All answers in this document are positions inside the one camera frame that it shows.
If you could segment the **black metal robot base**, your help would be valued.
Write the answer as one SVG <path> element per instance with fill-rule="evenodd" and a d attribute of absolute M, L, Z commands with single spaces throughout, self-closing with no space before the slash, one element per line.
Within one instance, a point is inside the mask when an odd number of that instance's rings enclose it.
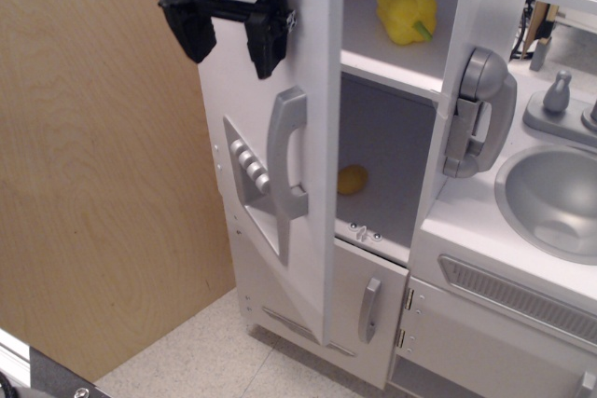
<path fill-rule="evenodd" d="M 108 398 L 109 394 L 2 329 L 1 396 Z"/>

